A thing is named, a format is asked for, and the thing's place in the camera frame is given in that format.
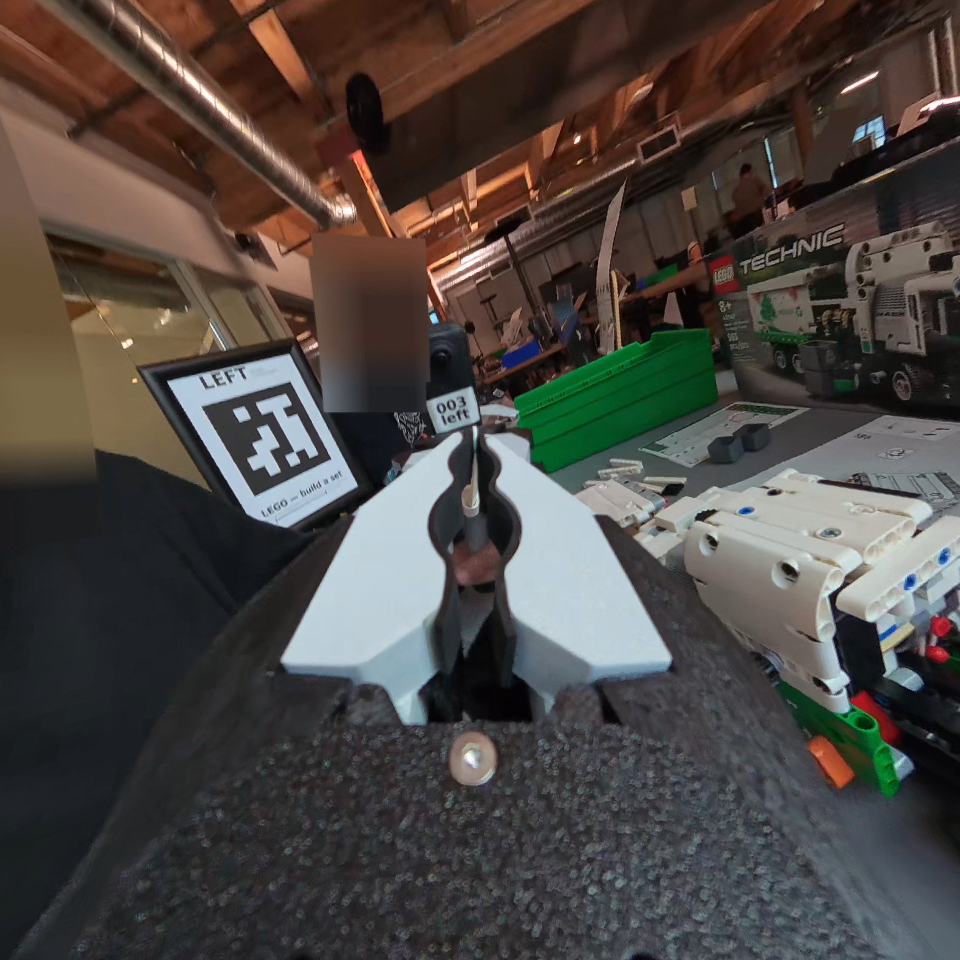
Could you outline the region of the white lego truck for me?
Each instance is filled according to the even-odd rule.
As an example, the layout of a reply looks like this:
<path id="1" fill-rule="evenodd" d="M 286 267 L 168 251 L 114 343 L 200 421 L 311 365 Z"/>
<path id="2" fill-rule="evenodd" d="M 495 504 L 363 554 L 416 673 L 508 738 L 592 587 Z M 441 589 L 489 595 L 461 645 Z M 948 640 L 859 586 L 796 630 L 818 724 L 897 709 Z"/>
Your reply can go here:
<path id="1" fill-rule="evenodd" d="M 885 796 L 959 773 L 959 520 L 919 494 L 785 469 L 651 513 L 676 559 L 771 679 L 835 786 Z"/>

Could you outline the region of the white lego container body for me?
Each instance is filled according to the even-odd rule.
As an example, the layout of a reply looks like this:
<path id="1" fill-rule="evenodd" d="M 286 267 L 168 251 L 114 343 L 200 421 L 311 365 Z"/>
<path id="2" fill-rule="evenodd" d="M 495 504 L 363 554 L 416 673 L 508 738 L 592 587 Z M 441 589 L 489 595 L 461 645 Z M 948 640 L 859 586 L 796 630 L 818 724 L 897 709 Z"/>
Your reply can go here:
<path id="1" fill-rule="evenodd" d="M 632 478 L 589 481 L 575 497 L 594 515 L 609 518 L 638 541 L 654 535 L 653 518 L 667 506 L 660 492 Z"/>

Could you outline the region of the lego instruction booklet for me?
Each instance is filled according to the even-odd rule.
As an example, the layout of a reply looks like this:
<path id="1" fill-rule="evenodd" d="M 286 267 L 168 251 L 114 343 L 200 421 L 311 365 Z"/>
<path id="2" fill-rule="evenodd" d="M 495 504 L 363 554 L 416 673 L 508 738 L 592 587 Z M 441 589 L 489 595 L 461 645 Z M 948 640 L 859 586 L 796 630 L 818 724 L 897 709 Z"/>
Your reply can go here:
<path id="1" fill-rule="evenodd" d="M 823 479 L 915 494 L 937 515 L 958 516 L 959 423 L 882 415 L 798 458 Z"/>

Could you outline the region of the person's left hand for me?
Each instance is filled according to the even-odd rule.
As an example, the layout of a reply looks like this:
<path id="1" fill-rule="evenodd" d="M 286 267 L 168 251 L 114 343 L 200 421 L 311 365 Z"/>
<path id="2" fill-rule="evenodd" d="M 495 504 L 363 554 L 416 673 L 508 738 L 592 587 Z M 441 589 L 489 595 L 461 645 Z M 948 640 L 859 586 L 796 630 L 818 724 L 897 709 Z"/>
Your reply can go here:
<path id="1" fill-rule="evenodd" d="M 454 576 L 460 589 L 486 589 L 497 581 L 500 554 L 497 546 L 488 541 L 472 551 L 466 541 L 455 543 L 451 551 Z"/>

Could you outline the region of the white roll-up banner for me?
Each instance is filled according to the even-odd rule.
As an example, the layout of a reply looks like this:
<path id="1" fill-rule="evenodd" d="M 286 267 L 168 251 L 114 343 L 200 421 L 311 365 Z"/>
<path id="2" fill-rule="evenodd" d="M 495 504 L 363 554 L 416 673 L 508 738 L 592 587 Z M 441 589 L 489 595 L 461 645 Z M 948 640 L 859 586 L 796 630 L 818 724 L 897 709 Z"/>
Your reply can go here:
<path id="1" fill-rule="evenodd" d="M 600 356 L 606 356 L 615 349 L 614 295 L 612 283 L 613 256 L 618 224 L 622 211 L 627 181 L 625 180 L 606 209 L 606 219 L 596 268 L 596 347 Z"/>

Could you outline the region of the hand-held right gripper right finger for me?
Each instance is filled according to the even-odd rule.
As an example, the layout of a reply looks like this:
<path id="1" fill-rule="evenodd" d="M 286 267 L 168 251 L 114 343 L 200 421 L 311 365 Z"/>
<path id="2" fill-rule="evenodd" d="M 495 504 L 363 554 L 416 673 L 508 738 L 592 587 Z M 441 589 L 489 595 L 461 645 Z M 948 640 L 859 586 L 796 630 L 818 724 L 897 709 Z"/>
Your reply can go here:
<path id="1" fill-rule="evenodd" d="M 552 707 L 568 689 L 665 673 L 673 657 L 613 550 L 599 517 L 512 450 L 483 438 L 497 471 L 490 505 L 518 521 L 502 547 L 515 636 L 508 674 Z"/>

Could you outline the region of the thin white lego liftarm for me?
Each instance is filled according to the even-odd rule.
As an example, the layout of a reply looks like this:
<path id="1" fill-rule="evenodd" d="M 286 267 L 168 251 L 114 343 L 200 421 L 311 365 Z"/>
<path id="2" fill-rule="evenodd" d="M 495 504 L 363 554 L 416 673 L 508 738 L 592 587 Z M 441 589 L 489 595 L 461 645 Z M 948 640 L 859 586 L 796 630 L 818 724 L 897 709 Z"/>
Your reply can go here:
<path id="1" fill-rule="evenodd" d="M 482 508 L 482 494 L 479 488 L 479 460 L 478 460 L 479 428 L 471 428 L 471 460 L 470 474 L 467 484 L 462 489 L 462 514 L 466 522 L 479 519 Z"/>

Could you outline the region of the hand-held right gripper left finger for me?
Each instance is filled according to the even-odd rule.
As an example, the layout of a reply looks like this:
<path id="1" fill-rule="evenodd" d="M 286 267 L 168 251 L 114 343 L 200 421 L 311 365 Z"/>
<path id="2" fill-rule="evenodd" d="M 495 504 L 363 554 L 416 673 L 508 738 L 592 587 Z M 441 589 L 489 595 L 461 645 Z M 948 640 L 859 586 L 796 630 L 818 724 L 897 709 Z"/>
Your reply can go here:
<path id="1" fill-rule="evenodd" d="M 291 675 L 381 688 L 414 726 L 428 720 L 423 689 L 450 678 L 462 643 L 451 551 L 465 532 L 472 429 L 445 439 L 449 477 L 421 467 L 356 511 L 280 660 Z"/>

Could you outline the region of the black framed marker sign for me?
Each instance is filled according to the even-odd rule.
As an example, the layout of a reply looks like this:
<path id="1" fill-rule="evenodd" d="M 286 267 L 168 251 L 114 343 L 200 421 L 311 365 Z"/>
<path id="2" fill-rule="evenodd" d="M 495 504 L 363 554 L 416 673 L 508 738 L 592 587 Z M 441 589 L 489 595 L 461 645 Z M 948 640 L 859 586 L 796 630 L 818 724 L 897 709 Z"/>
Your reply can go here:
<path id="1" fill-rule="evenodd" d="M 137 371 L 210 490 L 252 519 L 310 530 L 373 492 L 295 340 Z"/>

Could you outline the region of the lego set box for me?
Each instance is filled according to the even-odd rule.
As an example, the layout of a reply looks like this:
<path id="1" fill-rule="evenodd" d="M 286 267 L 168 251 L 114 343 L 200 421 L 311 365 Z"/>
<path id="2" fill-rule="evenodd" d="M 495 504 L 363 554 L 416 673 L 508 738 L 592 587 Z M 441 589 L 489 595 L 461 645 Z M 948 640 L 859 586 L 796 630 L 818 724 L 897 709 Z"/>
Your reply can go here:
<path id="1" fill-rule="evenodd" d="M 705 260 L 741 399 L 958 421 L 954 138 Z"/>

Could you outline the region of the green plastic bin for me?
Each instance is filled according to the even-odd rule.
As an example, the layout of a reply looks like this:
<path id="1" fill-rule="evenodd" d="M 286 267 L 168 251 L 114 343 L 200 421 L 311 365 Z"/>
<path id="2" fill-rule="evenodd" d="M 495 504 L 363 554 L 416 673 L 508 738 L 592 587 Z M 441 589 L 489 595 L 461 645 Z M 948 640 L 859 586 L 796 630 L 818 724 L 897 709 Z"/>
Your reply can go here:
<path id="1" fill-rule="evenodd" d="M 518 425 L 547 473 L 718 399 L 709 330 L 656 332 L 517 396 Z"/>

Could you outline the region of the lego sticker sheet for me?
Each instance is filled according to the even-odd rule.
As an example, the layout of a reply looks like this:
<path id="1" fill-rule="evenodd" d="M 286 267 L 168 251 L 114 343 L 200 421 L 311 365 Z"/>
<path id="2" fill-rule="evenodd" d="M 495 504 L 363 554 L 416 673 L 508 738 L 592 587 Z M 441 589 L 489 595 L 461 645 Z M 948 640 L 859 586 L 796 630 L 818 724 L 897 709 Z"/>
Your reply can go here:
<path id="1" fill-rule="evenodd" d="M 676 466 L 693 468 L 710 458 L 710 444 L 732 436 L 743 426 L 774 428 L 808 411 L 805 406 L 738 401 L 707 414 L 690 425 L 653 440 L 639 448 Z"/>

